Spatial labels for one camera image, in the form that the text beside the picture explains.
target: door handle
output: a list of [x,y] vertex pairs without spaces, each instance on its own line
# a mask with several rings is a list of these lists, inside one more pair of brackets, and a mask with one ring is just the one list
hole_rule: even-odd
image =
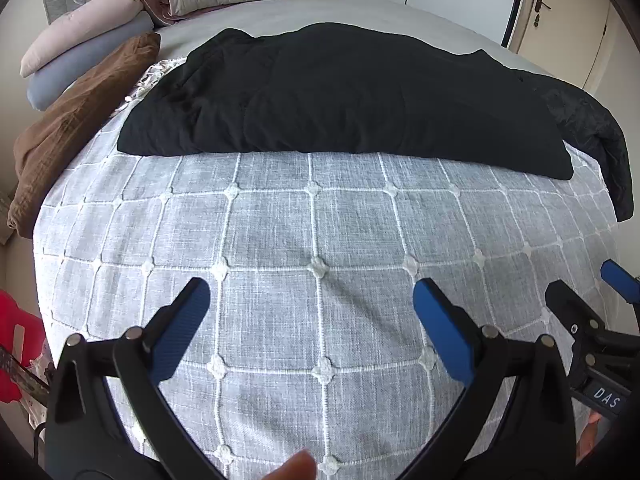
[[536,12],[540,12],[540,9],[542,8],[542,6],[545,6],[547,9],[551,10],[551,7],[549,7],[542,0],[536,0],[536,5],[535,5],[535,7],[533,7],[533,10],[535,10]]

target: brown fabric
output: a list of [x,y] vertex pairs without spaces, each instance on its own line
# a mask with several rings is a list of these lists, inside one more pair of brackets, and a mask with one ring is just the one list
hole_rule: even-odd
[[8,225],[33,237],[47,193],[96,134],[144,71],[156,62],[160,36],[147,32],[123,43],[78,78],[14,144],[18,189]]

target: bed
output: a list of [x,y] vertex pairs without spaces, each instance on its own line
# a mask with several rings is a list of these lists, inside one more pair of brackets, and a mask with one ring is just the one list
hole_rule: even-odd
[[[481,48],[540,72],[447,20],[373,0],[268,0],[205,14],[160,31],[160,57],[173,61],[153,70],[177,66],[227,27],[261,36],[317,22],[456,54]],[[616,257],[616,216],[598,163],[569,145],[569,181],[385,153],[139,157],[115,147],[136,102],[104,125],[40,211],[34,259],[47,337],[54,356],[73,332],[118,337],[192,276],[206,280],[210,311],[161,389],[228,478],[261,478],[303,447],[332,478],[395,478],[408,465],[462,390],[413,313],[421,277],[479,325],[527,340],[551,334],[565,364],[572,340],[544,307],[548,283],[565,280],[608,323],[616,317],[617,296],[599,279]],[[111,386],[132,442],[152,456]],[[488,445],[509,387],[474,452]],[[575,408],[580,426],[586,410]]]

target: blue rubber pad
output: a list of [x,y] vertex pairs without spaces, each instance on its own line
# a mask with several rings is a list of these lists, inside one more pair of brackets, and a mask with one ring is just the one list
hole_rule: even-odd
[[436,298],[426,280],[420,280],[414,286],[414,310],[449,375],[468,387],[475,374],[473,347],[457,329],[447,307]]
[[616,262],[604,262],[600,275],[627,303],[640,303],[640,282]]
[[173,376],[209,309],[209,285],[204,280],[199,281],[153,347],[149,378],[156,386]]

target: red object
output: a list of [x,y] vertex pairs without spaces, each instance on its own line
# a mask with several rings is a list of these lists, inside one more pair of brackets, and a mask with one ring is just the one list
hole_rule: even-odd
[[[24,328],[20,364],[27,367],[30,361],[42,354],[45,338],[44,325],[39,317],[21,310],[14,298],[4,290],[0,290],[0,345],[9,352],[14,348],[16,325]],[[0,370],[0,402],[11,402],[21,398],[20,388],[12,383],[8,373]]]

